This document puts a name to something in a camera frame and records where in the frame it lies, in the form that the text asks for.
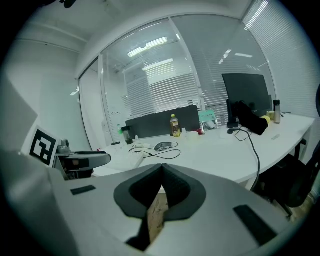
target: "yellow object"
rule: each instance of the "yellow object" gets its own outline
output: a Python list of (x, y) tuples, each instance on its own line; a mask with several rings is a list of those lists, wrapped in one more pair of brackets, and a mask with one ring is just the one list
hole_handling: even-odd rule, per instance
[(275, 112), (274, 111), (267, 111), (266, 115), (273, 120), (275, 118)]
[(270, 123), (270, 120), (271, 120), (271, 119), (270, 119), (269, 116), (263, 115), (263, 116), (261, 116), (261, 118), (265, 119), (268, 124)]

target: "computer monitor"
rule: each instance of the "computer monitor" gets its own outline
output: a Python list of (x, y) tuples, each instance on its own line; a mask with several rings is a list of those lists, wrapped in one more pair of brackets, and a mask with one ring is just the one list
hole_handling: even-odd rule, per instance
[(234, 105), (244, 101), (258, 117), (272, 109), (266, 81), (261, 74), (222, 74), (228, 93), (228, 112), (237, 117)]

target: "black chair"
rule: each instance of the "black chair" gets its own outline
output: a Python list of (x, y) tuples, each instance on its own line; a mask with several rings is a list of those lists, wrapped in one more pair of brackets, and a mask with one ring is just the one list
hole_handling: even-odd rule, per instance
[[(316, 107), (320, 116), (320, 86), (316, 95)], [(276, 200), (292, 216), (290, 208), (301, 206), (311, 192), (320, 169), (320, 142), (315, 148), (312, 158), (305, 165), (299, 161), (300, 145), (306, 145), (303, 139), (295, 148), (294, 156), (287, 155), (278, 164), (261, 175), (264, 183), (263, 191), (259, 192), (271, 202)]]

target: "plastic bottle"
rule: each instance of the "plastic bottle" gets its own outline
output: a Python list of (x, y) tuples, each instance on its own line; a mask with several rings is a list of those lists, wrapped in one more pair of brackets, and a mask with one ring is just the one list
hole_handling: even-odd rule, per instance
[(170, 120), (171, 132), (174, 137), (180, 137), (180, 127), (178, 118), (176, 118), (175, 114), (171, 115)]
[(274, 123), (280, 124), (281, 121), (281, 109), (280, 109), (280, 100), (273, 101), (273, 110), (274, 110)]
[(120, 142), (124, 142), (124, 141), (125, 141), (125, 138), (124, 138), (124, 136), (123, 136), (123, 133), (124, 133), (124, 132), (121, 130), (120, 124), (118, 124), (118, 125), (116, 126), (116, 128), (117, 128), (118, 134), (119, 134), (119, 141), (120, 141)]

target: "fluorescent light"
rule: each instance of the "fluorescent light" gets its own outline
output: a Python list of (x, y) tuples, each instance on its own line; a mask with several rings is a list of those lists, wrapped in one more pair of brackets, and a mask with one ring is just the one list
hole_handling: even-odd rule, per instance
[(76, 91), (70, 94), (70, 96), (76, 95), (79, 92), (79, 86), (76, 87)]
[(252, 27), (252, 25), (254, 24), (255, 20), (259, 17), (259, 15), (262, 13), (262, 11), (266, 8), (266, 6), (268, 5), (267, 1), (263, 1), (261, 6), (259, 7), (258, 11), (254, 14), (254, 16), (250, 19), (250, 21), (248, 22), (248, 24), (245, 26), (244, 30), (248, 30)]
[(170, 63), (170, 62), (173, 62), (174, 59), (173, 58), (170, 58), (170, 59), (167, 59), (167, 60), (164, 60), (164, 61), (160, 61), (160, 62), (157, 62), (157, 63), (153, 63), (151, 65), (148, 65), (148, 66), (145, 66), (142, 70), (143, 71), (148, 71), (150, 69), (153, 69), (153, 68), (156, 68), (156, 67), (159, 67), (159, 66), (162, 66), (164, 64), (167, 64), (167, 63)]
[(126, 38), (131, 37), (131, 36), (134, 35), (134, 34), (135, 34), (135, 33), (132, 33), (132, 34), (126, 36), (125, 38), (123, 38), (122, 40), (125, 40)]
[(161, 37), (161, 38), (159, 38), (159, 39), (157, 39), (157, 40), (148, 42), (148, 43), (145, 45), (144, 48), (139, 47), (139, 48), (137, 48), (137, 49), (134, 49), (133, 51), (130, 51), (130, 52), (128, 53), (128, 56), (129, 56), (130, 58), (132, 58), (133, 56), (136, 56), (137, 54), (140, 54), (140, 53), (142, 53), (142, 52), (144, 52), (144, 51), (146, 51), (146, 50), (149, 50), (149, 49), (151, 49), (152, 47), (162, 45), (162, 44), (164, 44), (164, 43), (166, 43), (166, 42), (168, 42), (168, 38), (167, 38), (167, 37)]
[(242, 53), (236, 53), (235, 56), (240, 56), (240, 57), (246, 57), (246, 58), (252, 58), (252, 55), (247, 55), (247, 54), (242, 54)]
[(231, 52), (231, 49), (228, 49), (225, 54), (223, 55), (223, 58), (226, 59), (229, 55), (229, 53)]
[(161, 23), (161, 22), (156, 23), (156, 24), (153, 24), (153, 25), (150, 25), (150, 26), (146, 26), (146, 27), (140, 29), (139, 31), (142, 31), (142, 30), (145, 30), (145, 29), (147, 29), (147, 28), (153, 27), (153, 26), (158, 25), (158, 24), (160, 24), (160, 23)]

